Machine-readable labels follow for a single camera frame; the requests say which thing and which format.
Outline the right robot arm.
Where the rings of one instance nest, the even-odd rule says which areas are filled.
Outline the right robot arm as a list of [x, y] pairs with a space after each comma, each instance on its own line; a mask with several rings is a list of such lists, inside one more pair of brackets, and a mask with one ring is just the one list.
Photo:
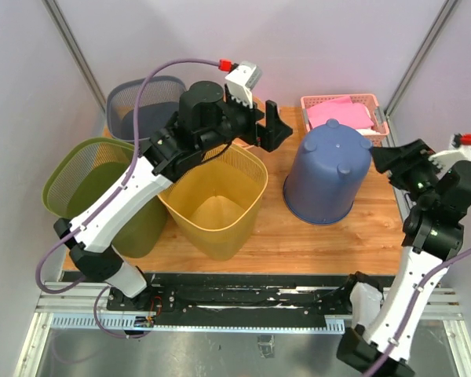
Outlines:
[[461, 220], [471, 207], [471, 134], [455, 134], [434, 152], [418, 139], [371, 150], [377, 172], [407, 192], [400, 267], [389, 292], [361, 272], [349, 276], [340, 304], [352, 314], [336, 357], [364, 376], [413, 376], [408, 364], [415, 330], [434, 288], [462, 251]]

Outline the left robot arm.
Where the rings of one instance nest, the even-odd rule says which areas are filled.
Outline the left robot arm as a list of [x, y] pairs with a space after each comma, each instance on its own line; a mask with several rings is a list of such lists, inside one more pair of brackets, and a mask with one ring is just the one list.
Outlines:
[[192, 84], [166, 126], [140, 143], [137, 159], [125, 173], [89, 209], [54, 223], [84, 277], [117, 289], [137, 311], [151, 305], [152, 291], [144, 274], [114, 249], [120, 229], [159, 193], [207, 163], [207, 153], [215, 148], [227, 150], [241, 139], [272, 152], [293, 133], [274, 101], [266, 101], [261, 111], [253, 101], [239, 99], [237, 88], [211, 81]]

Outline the yellow slotted plastic basket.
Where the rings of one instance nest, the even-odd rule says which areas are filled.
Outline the yellow slotted plastic basket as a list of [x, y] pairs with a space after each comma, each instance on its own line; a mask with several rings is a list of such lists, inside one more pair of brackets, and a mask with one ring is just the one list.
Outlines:
[[209, 258], [232, 258], [256, 223], [268, 171], [252, 152], [238, 145], [218, 147], [208, 163], [187, 172], [159, 194], [183, 235]]

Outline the blue plastic bucket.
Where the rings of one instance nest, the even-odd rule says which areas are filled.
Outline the blue plastic bucket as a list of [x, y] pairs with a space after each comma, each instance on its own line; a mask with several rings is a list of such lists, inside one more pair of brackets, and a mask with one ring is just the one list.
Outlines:
[[370, 140], [336, 119], [308, 132], [283, 183], [290, 212], [314, 225], [342, 220], [367, 176], [372, 147]]

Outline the orange plastic bucket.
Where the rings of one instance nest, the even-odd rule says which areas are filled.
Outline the orange plastic bucket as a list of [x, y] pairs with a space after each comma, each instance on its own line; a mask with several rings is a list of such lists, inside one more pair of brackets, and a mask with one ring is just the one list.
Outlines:
[[256, 146], [256, 144], [251, 144], [252, 141], [257, 141], [257, 125], [260, 124], [264, 126], [265, 124], [265, 103], [253, 97], [253, 107], [245, 107], [244, 115], [250, 120], [251, 126], [248, 133], [244, 137], [240, 137], [236, 144], [245, 150], [250, 150]]

